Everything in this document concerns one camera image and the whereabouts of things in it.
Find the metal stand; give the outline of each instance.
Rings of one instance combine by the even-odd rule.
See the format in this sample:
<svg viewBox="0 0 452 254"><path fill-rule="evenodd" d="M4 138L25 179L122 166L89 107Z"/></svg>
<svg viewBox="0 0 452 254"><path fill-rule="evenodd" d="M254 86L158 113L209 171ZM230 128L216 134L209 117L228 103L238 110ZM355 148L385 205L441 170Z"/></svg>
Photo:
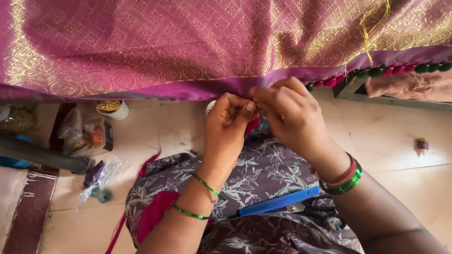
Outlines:
<svg viewBox="0 0 452 254"><path fill-rule="evenodd" d="M418 101L413 99L399 99L387 96L370 98L369 96L367 96L367 94L363 92L357 93L358 89L364 85L367 78L354 78L355 76L356 75L350 75L348 83L346 83L344 80L341 83L337 84L335 87L333 87L333 94L335 98L364 103L385 104L409 108L424 108L452 112L452 103Z"/></svg>
<svg viewBox="0 0 452 254"><path fill-rule="evenodd" d="M0 133L0 155L28 160L57 169L66 169L74 174L85 174L89 168L94 166L93 159L74 158L3 133Z"/></svg>

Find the floral print fabric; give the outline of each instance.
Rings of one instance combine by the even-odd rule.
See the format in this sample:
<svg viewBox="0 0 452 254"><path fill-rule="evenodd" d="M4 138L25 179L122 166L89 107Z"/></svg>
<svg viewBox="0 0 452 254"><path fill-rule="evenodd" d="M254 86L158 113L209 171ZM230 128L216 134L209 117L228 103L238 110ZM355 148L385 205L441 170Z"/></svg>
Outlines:
<svg viewBox="0 0 452 254"><path fill-rule="evenodd" d="M201 163L188 153L150 162L126 201L126 225L135 245L141 213L160 191L181 192ZM318 185L309 163L276 138L248 137L237 166L212 211L199 253L356 253L359 242L346 227L334 231L321 220L299 214L267 213L237 217L238 209ZM319 206L332 206L319 203Z"/></svg>

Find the hand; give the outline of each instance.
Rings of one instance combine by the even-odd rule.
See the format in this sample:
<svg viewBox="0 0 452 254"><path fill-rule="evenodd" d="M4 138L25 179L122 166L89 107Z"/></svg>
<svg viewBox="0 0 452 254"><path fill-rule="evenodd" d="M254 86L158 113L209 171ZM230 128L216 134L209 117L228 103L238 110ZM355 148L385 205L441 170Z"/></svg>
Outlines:
<svg viewBox="0 0 452 254"><path fill-rule="evenodd" d="M319 103L297 78L270 88L253 87L250 95L265 111L273 135L324 179L334 179L350 167L349 156L328 134Z"/></svg>
<svg viewBox="0 0 452 254"><path fill-rule="evenodd" d="M259 116L255 111L253 101L230 93L215 102L206 118L204 166L230 173L242 151L246 125Z"/></svg>

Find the small purple object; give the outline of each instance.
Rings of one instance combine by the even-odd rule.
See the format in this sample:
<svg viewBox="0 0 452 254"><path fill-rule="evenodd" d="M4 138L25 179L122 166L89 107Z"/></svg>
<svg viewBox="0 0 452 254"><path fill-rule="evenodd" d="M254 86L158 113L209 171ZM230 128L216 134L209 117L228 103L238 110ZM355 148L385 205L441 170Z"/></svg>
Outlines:
<svg viewBox="0 0 452 254"><path fill-rule="evenodd" d="M83 187L88 188L93 184L95 179L99 179L100 173L104 168L105 163L101 160L96 166L94 166L85 176L85 180L83 181Z"/></svg>

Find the woman's left hand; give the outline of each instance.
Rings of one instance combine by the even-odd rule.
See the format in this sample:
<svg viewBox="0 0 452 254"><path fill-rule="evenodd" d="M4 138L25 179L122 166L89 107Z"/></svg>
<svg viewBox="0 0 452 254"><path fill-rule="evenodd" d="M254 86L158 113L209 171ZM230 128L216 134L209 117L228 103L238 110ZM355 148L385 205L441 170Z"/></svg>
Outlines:
<svg viewBox="0 0 452 254"><path fill-rule="evenodd" d="M246 125L259 116L255 111L253 101L230 93L215 102L206 119L204 166L230 172L237 165Z"/></svg>

